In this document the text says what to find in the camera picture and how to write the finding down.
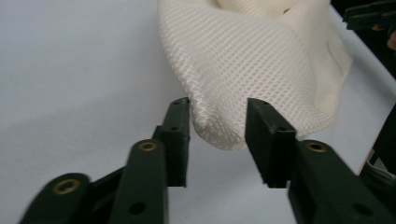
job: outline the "white fabric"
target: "white fabric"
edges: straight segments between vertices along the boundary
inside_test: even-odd
[[[332,123],[352,63],[329,0],[160,0],[163,47],[191,98],[196,132],[246,147],[247,98],[305,135]]]

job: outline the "white background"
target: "white background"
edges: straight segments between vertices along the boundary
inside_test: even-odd
[[[58,175],[96,180],[120,168],[185,96],[163,53],[156,4],[0,1],[0,223],[17,223]],[[334,20],[355,62],[335,123],[308,138],[333,146],[357,173],[396,85]],[[262,185],[247,150],[215,149],[193,130],[190,149],[189,187],[169,190],[170,223],[295,223],[287,192]]]

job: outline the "cloth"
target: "cloth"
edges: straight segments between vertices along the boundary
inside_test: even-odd
[[[245,148],[247,98],[298,135],[332,123],[352,58],[329,0],[160,0],[163,48],[209,144]]]

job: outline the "hole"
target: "hole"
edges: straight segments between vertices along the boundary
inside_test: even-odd
[[[139,149],[145,152],[155,150],[156,148],[157,148],[157,144],[151,142],[146,142],[139,145]]]
[[[367,216],[367,217],[371,217],[374,213],[373,211],[368,208],[366,205],[362,204],[362,203],[354,203],[353,204],[353,208],[360,214]]]
[[[55,194],[64,195],[78,189],[79,184],[80,184],[79,180],[66,179],[56,184],[52,190]]]
[[[138,216],[144,213],[145,210],[146,210],[146,205],[144,203],[133,203],[129,208],[129,212],[134,216]]]
[[[317,144],[312,144],[311,147],[312,147],[313,149],[316,149],[316,150],[322,149],[322,147],[321,147],[320,145],[317,145]]]
[[[320,143],[308,143],[307,146],[309,149],[311,149],[314,152],[326,152],[327,151],[326,147]]]

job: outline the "black mechanical part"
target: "black mechanical part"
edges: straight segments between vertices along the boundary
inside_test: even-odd
[[[390,208],[361,183],[331,147],[312,140],[299,142],[290,138],[288,132],[274,132],[274,127],[285,127],[287,121],[280,119],[280,115],[275,116],[276,110],[264,101],[248,99],[247,104],[247,124],[258,125],[256,130],[247,125],[246,140],[248,147],[254,148],[251,154],[260,173],[277,176],[276,169],[285,165],[284,158],[290,160],[291,167],[285,169],[289,173],[285,175],[285,170],[280,170],[279,175],[282,180],[289,177],[290,203],[298,223],[396,223]],[[271,155],[285,145],[290,147],[282,149],[282,157],[263,159],[263,155]]]
[[[396,25],[396,1],[378,1],[347,8],[344,21],[348,30],[371,29],[374,25],[393,27]]]
[[[32,201],[21,224],[84,223],[90,180],[83,174],[61,175],[50,181]]]
[[[174,101],[152,139],[134,145],[125,167],[92,183],[83,174],[53,179],[21,223],[167,223],[166,187],[186,186],[189,117],[188,98]]]
[[[168,187],[187,186],[187,164],[190,142],[190,101],[182,98],[169,105],[163,126],[158,126],[153,139],[166,145],[166,173]]]
[[[136,143],[124,168],[109,224],[167,224],[165,151],[154,139]]]
[[[396,175],[396,105],[391,110],[373,147],[375,154],[370,159],[375,164],[380,159],[388,171]]]
[[[290,179],[295,129],[261,100],[247,101],[247,117],[245,137],[263,183],[284,189]]]
[[[358,7],[362,4],[371,4],[375,0],[332,0],[332,6],[341,15],[345,15],[345,11],[350,7]],[[389,11],[396,10],[396,8],[389,8]],[[387,42],[389,34],[384,31],[373,31],[372,29],[356,30],[355,33],[364,42],[364,44],[372,51],[375,57],[388,69],[388,71],[396,78],[396,63],[394,58],[394,51],[389,49]]]
[[[359,175],[361,181],[371,190],[389,211],[396,216],[396,178],[386,171],[366,162]]]

